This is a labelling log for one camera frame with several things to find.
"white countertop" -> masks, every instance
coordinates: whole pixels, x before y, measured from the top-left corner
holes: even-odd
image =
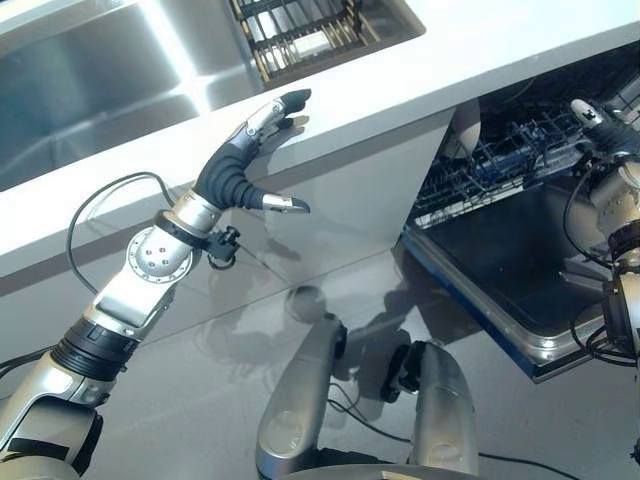
[[[311,88],[302,134],[254,179],[289,168],[558,66],[640,39],[636,0],[407,0],[426,26],[416,39],[278,90],[93,155],[0,194],[4,276],[63,251],[34,242],[66,229],[78,205],[117,177],[151,170],[172,186],[192,181],[233,128],[270,98]],[[9,2],[7,6],[16,5]],[[3,17],[0,7],[0,20]],[[157,193],[122,189],[93,215]]]

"black rubber joint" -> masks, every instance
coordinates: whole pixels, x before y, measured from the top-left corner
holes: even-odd
[[[198,250],[206,250],[209,247],[209,241],[206,238],[196,237],[186,230],[180,228],[166,217],[166,213],[169,210],[160,210],[153,217],[153,223],[160,230],[164,230],[172,237],[180,240],[182,243],[189,245],[190,247],[197,248]]]
[[[67,330],[51,351],[51,358],[79,375],[109,382],[116,378],[137,346],[137,341],[83,317]]]
[[[266,192],[249,182],[244,173],[252,158],[235,145],[223,145],[200,172],[193,191],[220,210],[262,208]]]
[[[603,293],[602,313],[607,336],[620,351],[635,358],[629,311],[620,277],[614,275],[612,281],[604,282]]]
[[[280,99],[284,103],[284,114],[297,113],[304,109],[305,103],[311,97],[311,89],[296,90],[282,95]]]
[[[640,153],[640,133],[628,125],[607,119],[590,128],[587,134],[603,152]]]
[[[620,227],[609,235],[607,243],[613,261],[629,250],[640,247],[640,220],[634,220],[624,227]]]

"open dishwasher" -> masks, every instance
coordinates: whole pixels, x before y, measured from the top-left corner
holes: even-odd
[[[456,113],[402,241],[534,381],[588,358],[609,271],[567,239],[575,169],[593,150],[569,108],[597,102],[640,131],[640,48],[627,45],[492,92]],[[596,211],[567,228],[603,258]]]

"wire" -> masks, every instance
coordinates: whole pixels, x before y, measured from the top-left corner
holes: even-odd
[[[505,456],[502,456],[502,455],[493,455],[491,453],[482,453],[482,452],[480,452],[478,455],[481,456],[481,457],[484,457],[484,458],[490,458],[491,460],[500,460],[502,462],[520,463],[522,465],[531,465],[532,467],[543,468],[543,469],[548,470],[550,472],[557,473],[558,475],[560,475],[562,477],[565,477],[565,478],[570,478],[571,480],[580,480],[580,478],[576,477],[575,475],[571,475],[570,473],[563,472],[562,470],[558,470],[557,468],[551,467],[549,465],[545,465],[544,463],[534,462],[533,460],[525,460],[524,458],[515,458],[515,457],[505,457]]]
[[[38,360],[45,352],[51,350],[55,345],[49,345],[48,347],[41,348],[31,353],[27,353],[25,355],[20,355],[19,357],[12,358],[10,360],[6,360],[0,363],[0,379],[2,379],[6,374],[15,370],[16,368],[25,365],[27,363]]]
[[[87,280],[87,278],[82,273],[80,273],[80,270],[78,270],[78,266],[76,265],[76,262],[73,258],[73,251],[71,249],[71,245],[73,241],[73,233],[76,228],[76,223],[78,222],[78,218],[80,218],[80,215],[82,214],[84,209],[87,208],[87,206],[91,202],[93,202],[99,195],[101,195],[105,191],[109,190],[112,187],[115,187],[116,185],[126,182],[127,180],[133,180],[133,179],[141,180],[143,178],[153,178],[156,182],[158,182],[158,185],[160,185],[160,190],[162,190],[162,196],[164,197],[164,199],[167,201],[169,205],[173,206],[173,203],[174,203],[173,199],[169,195],[167,186],[165,185],[162,178],[160,178],[160,176],[156,175],[153,172],[136,172],[129,175],[125,175],[124,177],[120,177],[112,182],[109,182],[104,187],[96,190],[94,193],[92,193],[89,196],[89,198],[87,198],[84,202],[82,202],[80,207],[78,207],[78,209],[76,210],[76,213],[74,213],[73,217],[71,218],[71,222],[69,223],[69,228],[67,229],[67,239],[65,242],[65,252],[67,255],[67,262],[69,263],[69,267],[71,268],[71,271],[76,276],[76,278],[80,280],[80,282],[82,282],[82,284],[85,287],[87,287],[87,289],[94,295],[98,294],[98,289],[94,287],[91,284],[91,282]]]
[[[585,174],[582,176],[582,178],[580,179],[580,181],[578,182],[576,187],[573,189],[573,192],[571,192],[571,195],[569,196],[569,199],[567,200],[567,204],[564,207],[564,215],[563,215],[563,219],[562,219],[562,228],[564,230],[564,234],[566,235],[567,239],[569,240],[569,242],[571,242],[571,245],[573,245],[573,247],[576,250],[578,250],[578,252],[580,252],[582,255],[584,255],[589,260],[592,260],[592,261],[596,262],[598,265],[600,265],[600,266],[602,266],[602,267],[604,267],[606,269],[611,270],[612,265],[609,262],[607,262],[605,260],[602,260],[601,258],[598,258],[592,252],[588,251],[586,248],[584,248],[582,245],[580,245],[573,238],[573,236],[571,235],[571,232],[569,231],[569,215],[571,213],[571,207],[573,206],[573,202],[575,201],[576,197],[578,196],[578,192],[580,191],[582,186],[585,184],[585,182],[591,176],[591,173],[593,172],[593,168],[594,168],[594,166],[591,166],[591,168],[589,168],[589,170],[587,170],[585,172]]]
[[[596,336],[598,336],[604,330],[605,330],[604,325],[601,326],[600,328],[598,328],[587,339],[587,344],[585,345],[584,343],[582,343],[580,338],[578,338],[578,333],[576,332],[576,317],[571,317],[571,319],[569,320],[569,331],[571,332],[571,336],[573,337],[573,341],[576,343],[576,345],[578,345],[580,350],[587,352],[589,355],[591,355],[596,360],[600,360],[601,362],[608,363],[610,365],[616,365],[616,366],[619,366],[619,367],[633,367],[633,368],[637,367],[635,362],[622,362],[620,360],[614,360],[612,358],[607,358],[607,357],[603,356],[603,355],[610,355],[610,356],[613,356],[613,357],[630,358],[629,356],[624,355],[623,353],[612,352],[612,351],[609,351],[609,350],[602,350],[602,349],[599,349],[599,348],[595,348],[592,345],[593,344],[593,340],[591,340],[591,342],[589,340],[594,336],[594,334],[596,334],[596,332],[597,332]]]
[[[383,430],[380,430],[379,428],[374,427],[373,425],[371,425],[369,422],[367,422],[366,420],[363,420],[362,418],[360,418],[358,415],[356,415],[355,413],[353,413],[351,410],[349,410],[347,407],[345,407],[344,405],[342,405],[340,402],[338,402],[337,400],[333,400],[331,398],[327,399],[327,402],[329,403],[329,405],[331,405],[333,408],[335,408],[338,411],[344,412],[347,415],[349,415],[351,418],[353,418],[354,420],[356,420],[357,422],[359,422],[362,426],[368,428],[369,430],[376,432],[379,435],[382,435],[383,437],[387,437],[390,438],[391,440],[395,440],[397,442],[402,442],[402,443],[411,443],[411,440],[408,438],[402,438],[402,437],[398,437],[396,435],[392,435],[391,433],[387,433]]]
[[[82,284],[87,287],[91,293],[93,293],[94,295],[96,295],[98,293],[98,290],[91,284],[91,282],[89,282],[89,280],[87,280],[87,278],[82,275],[82,273],[80,273],[80,270],[78,270],[78,266],[76,265],[76,262],[73,258],[73,250],[71,248],[72,246],[72,242],[73,242],[73,233],[76,227],[76,223],[78,222],[78,218],[80,217],[80,215],[82,214],[82,212],[84,211],[85,208],[87,208],[87,206],[94,201],[99,195],[101,195],[102,193],[104,193],[106,190],[115,187],[116,185],[119,185],[123,182],[126,182],[127,180],[141,180],[143,178],[152,178],[154,179],[156,182],[158,182],[158,185],[160,185],[160,190],[162,191],[162,196],[164,197],[164,199],[167,201],[167,203],[171,206],[173,206],[174,202],[173,199],[171,198],[171,195],[169,195],[169,191],[167,190],[167,186],[165,185],[164,181],[162,180],[162,178],[160,178],[159,175],[153,173],[153,172],[136,172],[136,173],[132,173],[129,175],[125,175],[124,177],[120,177],[112,182],[109,182],[108,184],[106,184],[105,186],[103,186],[102,188],[96,190],[94,193],[92,193],[89,198],[87,198],[81,205],[80,207],[76,210],[76,212],[74,213],[71,222],[69,224],[69,228],[67,230],[67,238],[66,238],[66,242],[65,242],[65,253],[67,255],[67,260],[69,262],[69,267],[71,268],[71,271],[73,272],[73,274],[78,278],[78,280],[80,280],[82,282]],[[2,363],[0,363],[0,379],[2,379],[5,375],[7,375],[9,372],[11,372],[12,370],[15,370],[16,368],[25,365],[27,363],[33,362],[35,360],[38,360],[40,357],[42,357],[42,355],[51,350],[55,345],[50,345],[48,347],[44,347],[41,348],[39,350],[35,350],[31,353],[27,353],[24,355],[21,355],[19,357],[15,357],[12,358],[10,360],[6,360]]]
[[[533,85],[533,82],[536,81],[538,77],[532,77],[526,84],[524,87],[522,87],[520,90],[518,90],[518,92],[516,92],[515,94],[513,94],[511,97],[507,98],[506,100],[502,100],[500,102],[501,105],[505,105],[507,103],[511,103],[513,102],[515,99],[520,98],[522,95],[524,95],[527,90],[529,90],[529,88],[531,88],[531,85]]]
[[[340,389],[340,391],[342,392],[342,394],[346,397],[346,399],[349,402],[349,404],[350,404],[350,408],[347,408],[344,405],[342,405],[340,402],[338,402],[337,400],[333,400],[333,399],[329,398],[327,400],[327,402],[333,408],[335,408],[338,411],[346,413],[351,418],[353,418],[358,423],[360,423],[362,426],[368,428],[372,432],[375,432],[375,433],[377,433],[379,435],[382,435],[383,437],[390,438],[391,440],[395,440],[395,441],[401,442],[401,443],[409,443],[409,444],[412,443],[411,439],[409,439],[409,438],[399,437],[397,435],[393,435],[391,433],[385,432],[384,430],[380,430],[377,427],[374,427],[373,425],[371,425],[371,423],[369,423],[368,420],[366,420],[364,418],[364,416],[363,416],[363,418],[358,417],[358,415],[356,415],[355,413],[353,413],[351,411],[351,409],[354,409],[354,410],[358,411],[356,409],[355,404],[353,403],[353,401],[351,400],[349,395],[347,395],[347,393],[342,389],[342,387],[340,385],[338,385],[337,383],[332,383],[332,384],[330,384],[330,386],[338,387]],[[579,477],[571,475],[570,473],[563,472],[562,470],[559,470],[557,468],[551,467],[549,465],[545,465],[544,463],[535,462],[533,460],[526,460],[524,458],[516,458],[516,457],[505,457],[503,455],[494,455],[492,453],[484,453],[484,452],[478,453],[478,456],[484,457],[484,458],[488,458],[488,459],[491,459],[491,460],[499,460],[501,462],[510,462],[510,463],[519,463],[519,464],[522,464],[522,465],[530,465],[532,467],[538,467],[538,468],[542,468],[544,470],[548,470],[550,472],[556,473],[556,474],[558,474],[558,475],[560,475],[562,477],[569,478],[571,480],[581,480]]]

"dish rack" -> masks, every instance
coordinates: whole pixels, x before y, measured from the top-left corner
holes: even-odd
[[[379,41],[362,0],[230,0],[265,86]]]
[[[476,147],[462,151],[449,132],[409,219],[427,229],[566,174],[591,145],[570,111],[573,98],[594,101],[640,131],[639,54],[637,44],[623,47],[482,97]],[[462,155],[451,154],[452,142]]]
[[[521,192],[575,165],[583,142],[571,113],[543,110],[524,123],[510,122],[502,139],[480,138],[462,158],[437,155],[410,218],[428,228]]]

